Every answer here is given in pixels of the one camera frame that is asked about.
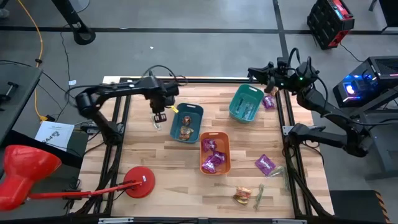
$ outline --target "blue light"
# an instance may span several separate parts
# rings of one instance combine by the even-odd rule
[[[346,85],[346,91],[348,94],[355,94],[355,91],[353,90],[353,86],[351,85]]]

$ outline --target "teal basket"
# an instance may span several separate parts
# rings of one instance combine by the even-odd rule
[[[264,93],[251,85],[241,85],[229,105],[230,115],[242,123],[254,120]]]
[[[177,109],[178,113],[174,115],[170,135],[176,141],[193,144],[199,138],[201,118],[203,117],[203,108],[199,105],[180,103],[177,106]],[[180,140],[179,137],[182,126],[182,119],[185,116],[191,117],[191,124],[189,125],[189,128],[193,129],[193,133],[188,140]]]

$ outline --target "wooden tabletop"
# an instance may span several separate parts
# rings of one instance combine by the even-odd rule
[[[120,77],[105,77],[104,82],[118,82]],[[265,177],[254,162],[266,154],[277,166],[285,166],[281,153],[277,110],[265,110],[260,106],[256,118],[249,124],[241,124],[229,117],[228,106],[239,84],[194,84],[180,87],[176,97],[179,103],[198,104],[204,109],[200,132],[222,131],[228,134],[231,149],[231,171],[228,175],[205,175],[200,167],[200,143],[185,144],[170,137],[173,111],[165,113],[168,120],[156,131],[150,120],[149,102],[141,95],[132,97],[124,145],[119,167],[118,183],[126,172],[135,166],[150,168],[156,178],[153,192],[141,199],[123,194],[113,203],[112,216],[129,217],[215,217],[215,218],[293,218],[290,191],[284,178]],[[312,125],[311,113],[301,108],[291,96],[296,123]],[[108,100],[101,112],[111,119],[115,99]],[[97,136],[87,148],[102,142]],[[98,185],[105,146],[89,152],[81,167],[82,190],[94,190]],[[308,188],[323,205],[333,213],[328,184],[320,156],[301,147],[302,160]],[[259,210],[253,209],[259,184],[264,184]],[[232,196],[236,187],[252,190],[249,204],[236,203]],[[302,193],[298,191],[303,209]],[[72,211],[78,210],[85,200],[76,201]]]

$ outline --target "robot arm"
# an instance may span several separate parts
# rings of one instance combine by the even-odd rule
[[[121,141],[121,133],[116,123],[108,121],[100,112],[103,103],[109,98],[128,95],[144,95],[149,100],[156,123],[166,121],[164,109],[175,103],[174,96],[179,94],[178,83],[163,83],[153,75],[141,78],[137,82],[115,83],[89,87],[79,93],[76,99],[77,109],[83,117],[92,119],[101,131],[106,145],[116,145]]]
[[[298,146],[302,141],[316,141],[342,148],[353,156],[364,157],[368,152],[361,147],[361,142],[368,134],[363,126],[355,124],[340,109],[326,102],[313,84],[318,80],[319,71],[315,70],[308,61],[297,68],[290,68],[288,61],[279,57],[276,68],[272,62],[264,68],[249,68],[249,76],[254,76],[260,84],[267,85],[264,90],[266,93],[270,93],[274,87],[292,92],[293,95],[297,95],[300,106],[324,114],[326,119],[346,131],[346,135],[339,135],[296,124],[289,132],[290,143]]]

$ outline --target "pole base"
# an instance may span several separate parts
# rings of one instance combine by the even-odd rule
[[[141,181],[142,184],[134,189],[127,189],[126,194],[132,198],[143,198],[149,195],[155,187],[155,174],[144,166],[137,166],[129,170],[124,176],[124,182]]]

